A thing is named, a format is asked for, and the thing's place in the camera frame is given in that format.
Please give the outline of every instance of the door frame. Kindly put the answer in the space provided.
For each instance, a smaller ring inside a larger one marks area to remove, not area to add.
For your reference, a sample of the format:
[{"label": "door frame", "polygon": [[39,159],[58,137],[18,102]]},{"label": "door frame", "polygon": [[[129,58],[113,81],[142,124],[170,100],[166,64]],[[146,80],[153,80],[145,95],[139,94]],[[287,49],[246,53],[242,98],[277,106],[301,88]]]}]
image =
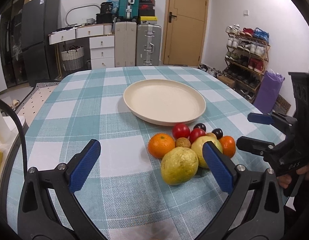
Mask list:
[{"label": "door frame", "polygon": [[[164,54],[165,54],[166,42],[167,42],[169,7],[170,7],[170,0],[166,0],[166,9],[165,9],[165,14],[164,14],[164,25],[163,25],[163,38],[162,38],[161,57],[160,57],[162,65],[164,64],[163,61],[164,61]],[[206,29],[207,29],[207,23],[208,23],[208,8],[209,8],[209,0],[207,0],[207,4],[206,4],[206,10],[205,10],[205,16],[204,16],[205,21],[204,21],[203,36],[202,36],[202,42],[201,42],[200,59],[198,60],[198,65],[200,64],[202,60],[204,40],[206,37]]]}]

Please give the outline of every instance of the orange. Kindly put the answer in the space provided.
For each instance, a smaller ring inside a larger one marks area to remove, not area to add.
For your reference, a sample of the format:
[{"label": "orange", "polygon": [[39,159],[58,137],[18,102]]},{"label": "orange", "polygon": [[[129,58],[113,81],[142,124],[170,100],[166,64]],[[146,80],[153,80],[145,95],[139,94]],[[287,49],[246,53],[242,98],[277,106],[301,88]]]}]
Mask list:
[{"label": "orange", "polygon": [[229,158],[232,158],[235,154],[235,140],[231,136],[223,136],[219,139],[219,142],[222,145],[223,154],[227,155]]},{"label": "orange", "polygon": [[158,159],[162,159],[169,151],[176,147],[174,139],[165,133],[154,135],[148,144],[149,153]]}]

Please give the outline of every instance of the metal bolt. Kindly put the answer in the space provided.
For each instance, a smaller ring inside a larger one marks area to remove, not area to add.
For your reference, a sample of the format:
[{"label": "metal bolt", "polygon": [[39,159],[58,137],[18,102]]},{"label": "metal bolt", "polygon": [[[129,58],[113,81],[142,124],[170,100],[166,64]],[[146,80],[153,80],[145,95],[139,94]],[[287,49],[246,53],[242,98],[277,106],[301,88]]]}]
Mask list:
[{"label": "metal bolt", "polygon": [[60,170],[60,171],[64,170],[65,167],[66,167],[65,163],[60,163],[60,164],[57,166],[58,170]]},{"label": "metal bolt", "polygon": [[29,170],[28,170],[29,173],[34,173],[35,172],[35,167],[31,167]]},{"label": "metal bolt", "polygon": [[272,168],[268,168],[268,169],[267,169],[267,172],[268,172],[269,174],[271,174],[271,175],[274,174],[274,170],[273,170]]},{"label": "metal bolt", "polygon": [[244,165],[239,164],[239,165],[237,166],[237,170],[238,170],[238,171],[245,171],[245,170],[246,170],[246,168],[245,168],[245,166],[244,166]]}]

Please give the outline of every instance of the purple gift bag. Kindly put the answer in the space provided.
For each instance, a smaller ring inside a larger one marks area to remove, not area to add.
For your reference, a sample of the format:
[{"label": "purple gift bag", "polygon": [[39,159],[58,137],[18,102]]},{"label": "purple gift bag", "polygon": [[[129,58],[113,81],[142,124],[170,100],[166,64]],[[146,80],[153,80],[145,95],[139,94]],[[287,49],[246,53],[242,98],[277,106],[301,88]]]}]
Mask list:
[{"label": "purple gift bag", "polygon": [[284,80],[283,76],[274,73],[273,70],[265,72],[258,95],[253,104],[263,114],[268,114],[272,111]]}]

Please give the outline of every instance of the yellow-green fruit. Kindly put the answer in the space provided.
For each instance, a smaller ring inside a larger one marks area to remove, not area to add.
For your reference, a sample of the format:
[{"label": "yellow-green fruit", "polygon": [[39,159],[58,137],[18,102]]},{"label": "yellow-green fruit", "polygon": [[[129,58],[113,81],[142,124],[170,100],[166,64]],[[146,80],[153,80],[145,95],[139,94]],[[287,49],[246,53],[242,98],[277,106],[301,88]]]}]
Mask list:
[{"label": "yellow-green fruit", "polygon": [[198,165],[198,157],[193,150],[176,147],[162,159],[162,179],[169,185],[179,185],[187,182],[197,173]]},{"label": "yellow-green fruit", "polygon": [[221,143],[214,137],[211,136],[202,136],[195,140],[194,143],[191,145],[191,149],[195,151],[195,153],[198,156],[199,160],[199,166],[202,168],[209,168],[206,161],[204,160],[202,156],[202,147],[205,142],[211,141],[213,144],[218,148],[218,150],[223,153],[222,145]]},{"label": "yellow-green fruit", "polygon": [[216,135],[215,135],[214,133],[211,133],[211,132],[208,132],[206,135],[207,135],[207,136],[210,136],[210,137],[216,138]]},{"label": "yellow-green fruit", "polygon": [[187,138],[181,137],[176,140],[176,147],[191,148],[191,143]]}]

